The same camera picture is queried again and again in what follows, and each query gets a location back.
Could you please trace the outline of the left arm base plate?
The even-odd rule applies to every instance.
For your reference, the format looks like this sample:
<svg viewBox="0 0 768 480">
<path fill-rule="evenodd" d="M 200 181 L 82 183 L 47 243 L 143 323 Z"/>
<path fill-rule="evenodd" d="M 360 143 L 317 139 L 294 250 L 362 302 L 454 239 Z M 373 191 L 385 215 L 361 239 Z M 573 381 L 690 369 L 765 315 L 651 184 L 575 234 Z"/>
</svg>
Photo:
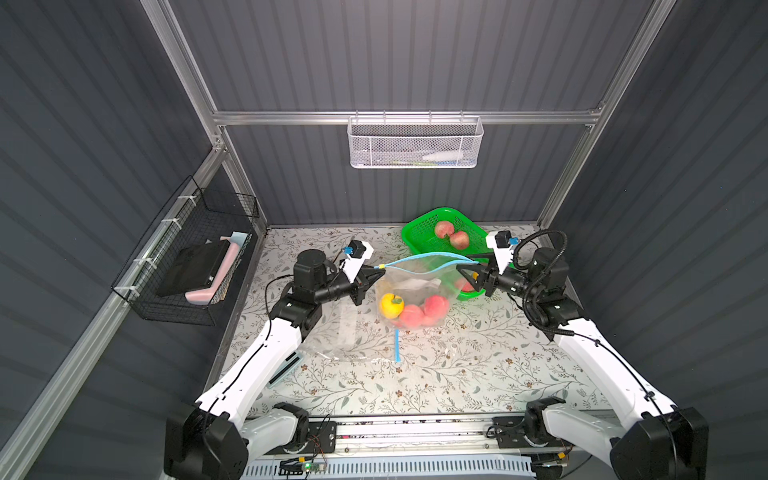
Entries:
<svg viewBox="0 0 768 480">
<path fill-rule="evenodd" d="M 336 448 L 338 423 L 329 419 L 310 419 L 300 424 L 289 442 L 272 448 L 268 455 L 320 455 L 333 453 Z"/>
</svg>

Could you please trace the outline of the clear zip-top bag blue zipper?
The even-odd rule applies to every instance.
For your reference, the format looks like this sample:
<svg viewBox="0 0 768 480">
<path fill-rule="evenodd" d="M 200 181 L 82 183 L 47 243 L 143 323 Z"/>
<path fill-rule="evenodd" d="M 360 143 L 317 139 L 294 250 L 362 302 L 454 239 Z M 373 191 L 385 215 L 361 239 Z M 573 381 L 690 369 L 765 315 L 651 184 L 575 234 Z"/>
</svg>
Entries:
<svg viewBox="0 0 768 480">
<path fill-rule="evenodd" d="M 383 273 L 375 282 L 378 320 L 404 330 L 443 323 L 469 285 L 459 269 L 476 264 L 463 255 L 434 252 L 378 265 Z"/>
</svg>

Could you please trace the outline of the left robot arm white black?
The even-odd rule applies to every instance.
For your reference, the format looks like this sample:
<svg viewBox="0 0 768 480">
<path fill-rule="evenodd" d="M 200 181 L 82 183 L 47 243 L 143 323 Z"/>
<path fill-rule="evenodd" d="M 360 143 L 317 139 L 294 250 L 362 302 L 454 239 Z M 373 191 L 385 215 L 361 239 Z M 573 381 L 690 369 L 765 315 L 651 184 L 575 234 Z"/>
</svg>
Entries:
<svg viewBox="0 0 768 480">
<path fill-rule="evenodd" d="M 288 284 L 252 345 L 191 406 L 166 421 L 164 465 L 174 479 L 238 479 L 254 459 L 276 448 L 300 451 L 309 441 L 308 413 L 286 402 L 265 415 L 248 414 L 322 316 L 324 304 L 348 297 L 361 305 L 385 274 L 369 265 L 374 249 L 353 240 L 340 264 L 317 249 L 302 251 Z"/>
</svg>

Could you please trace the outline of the pink peach with leaf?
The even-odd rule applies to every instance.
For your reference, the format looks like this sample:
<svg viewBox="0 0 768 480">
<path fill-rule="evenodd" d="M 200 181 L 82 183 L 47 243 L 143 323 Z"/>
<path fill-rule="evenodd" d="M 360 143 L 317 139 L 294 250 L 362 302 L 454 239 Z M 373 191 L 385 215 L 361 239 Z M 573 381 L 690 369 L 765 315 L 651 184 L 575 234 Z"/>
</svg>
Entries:
<svg viewBox="0 0 768 480">
<path fill-rule="evenodd" d="M 425 314 L 418 305 L 406 305 L 399 315 L 399 322 L 404 328 L 416 328 L 424 323 Z"/>
</svg>

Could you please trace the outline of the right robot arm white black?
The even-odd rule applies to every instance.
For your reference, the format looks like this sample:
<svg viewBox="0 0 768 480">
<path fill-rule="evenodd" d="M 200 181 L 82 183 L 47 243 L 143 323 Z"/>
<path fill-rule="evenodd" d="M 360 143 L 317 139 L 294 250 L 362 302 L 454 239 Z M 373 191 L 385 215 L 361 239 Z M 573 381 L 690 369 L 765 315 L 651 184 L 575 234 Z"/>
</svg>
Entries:
<svg viewBox="0 0 768 480">
<path fill-rule="evenodd" d="M 608 400 L 618 421 L 600 420 L 556 396 L 527 404 L 526 440 L 563 440 L 609 465 L 619 479 L 703 479 L 709 426 L 645 380 L 565 292 L 569 267 L 560 250 L 537 249 L 518 266 L 513 249 L 484 254 L 457 270 L 476 291 L 506 293 L 529 324 L 564 351 Z"/>
</svg>

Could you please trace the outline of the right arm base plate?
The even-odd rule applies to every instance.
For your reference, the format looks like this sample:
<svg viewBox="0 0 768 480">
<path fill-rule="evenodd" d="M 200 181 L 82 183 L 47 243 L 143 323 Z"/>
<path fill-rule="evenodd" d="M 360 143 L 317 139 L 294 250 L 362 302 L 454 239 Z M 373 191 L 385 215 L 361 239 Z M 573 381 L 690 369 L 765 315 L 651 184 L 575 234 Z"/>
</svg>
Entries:
<svg viewBox="0 0 768 480">
<path fill-rule="evenodd" d="M 528 419 L 525 415 L 496 416 L 485 431 L 485 437 L 495 440 L 501 449 L 512 448 L 559 448 L 570 451 L 573 445 L 549 434 L 541 420 Z"/>
</svg>

